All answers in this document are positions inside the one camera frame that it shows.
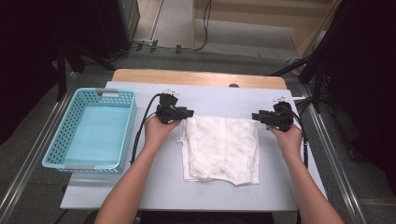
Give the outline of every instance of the metal rail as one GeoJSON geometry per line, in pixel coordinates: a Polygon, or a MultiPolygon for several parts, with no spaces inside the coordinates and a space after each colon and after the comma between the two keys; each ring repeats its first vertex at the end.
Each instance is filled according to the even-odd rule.
{"type": "Polygon", "coordinates": [[[35,166],[39,160],[42,159],[43,154],[50,143],[50,138],[56,132],[56,127],[62,119],[62,115],[64,114],[64,111],[66,110],[67,105],[73,96],[73,88],[75,86],[74,83],[76,82],[75,73],[71,73],[69,82],[71,84],[71,90],[67,91],[62,101],[57,102],[53,107],[49,118],[47,119],[39,136],[35,140],[35,143],[26,157],[21,169],[18,171],[17,175],[8,186],[8,189],[0,205],[0,223],[8,222],[15,205],[21,197],[26,184],[33,173],[33,170],[35,169],[35,166]]]}
{"type": "MultiPolygon", "coordinates": [[[[305,97],[311,96],[311,92],[306,86],[302,85],[302,91],[305,97]]],[[[347,178],[347,174],[344,172],[343,165],[338,158],[337,152],[332,145],[332,140],[326,130],[322,116],[317,113],[316,109],[312,105],[309,106],[309,112],[317,128],[320,141],[322,142],[322,145],[325,149],[327,158],[332,167],[332,172],[334,173],[335,180],[337,181],[338,187],[341,190],[341,194],[344,198],[344,202],[352,222],[355,224],[366,224],[367,220],[363,214],[363,211],[361,210],[361,206],[355,195],[355,192],[347,178]]]]}

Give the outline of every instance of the person's right hand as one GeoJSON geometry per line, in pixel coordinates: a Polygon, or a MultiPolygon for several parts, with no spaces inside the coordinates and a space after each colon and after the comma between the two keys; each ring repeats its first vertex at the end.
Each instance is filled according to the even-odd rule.
{"type": "Polygon", "coordinates": [[[169,133],[180,124],[181,120],[173,121],[169,124],[162,124],[158,117],[155,115],[145,123],[145,146],[159,150],[169,133]]]}
{"type": "Polygon", "coordinates": [[[275,126],[268,125],[267,127],[276,137],[279,148],[282,151],[282,156],[285,160],[301,158],[300,149],[303,133],[295,124],[291,124],[290,129],[285,133],[275,126]]]}

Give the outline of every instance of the white towel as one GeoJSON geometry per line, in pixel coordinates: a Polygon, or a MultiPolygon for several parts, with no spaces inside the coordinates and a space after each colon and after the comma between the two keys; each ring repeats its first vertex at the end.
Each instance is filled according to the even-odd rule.
{"type": "Polygon", "coordinates": [[[254,120],[194,116],[183,128],[186,181],[259,183],[259,136],[254,120]]]}

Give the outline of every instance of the plastic basket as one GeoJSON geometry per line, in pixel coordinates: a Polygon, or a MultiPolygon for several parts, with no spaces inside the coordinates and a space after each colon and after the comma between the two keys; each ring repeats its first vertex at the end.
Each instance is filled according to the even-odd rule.
{"type": "Polygon", "coordinates": [[[76,90],[43,166],[62,172],[122,172],[135,113],[133,91],[76,90]]]}

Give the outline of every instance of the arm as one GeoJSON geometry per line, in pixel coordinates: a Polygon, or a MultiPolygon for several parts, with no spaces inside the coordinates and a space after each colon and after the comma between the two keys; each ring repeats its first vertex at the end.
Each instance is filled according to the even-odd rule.
{"type": "Polygon", "coordinates": [[[301,130],[294,124],[291,124],[290,129],[285,133],[273,126],[268,126],[268,129],[276,136],[283,159],[288,165],[302,222],[304,224],[344,223],[304,166],[300,155],[301,130]]]}
{"type": "Polygon", "coordinates": [[[179,124],[162,124],[156,116],[145,124],[146,142],[131,167],[107,195],[95,224],[133,223],[149,176],[151,164],[169,133],[179,124]]]}

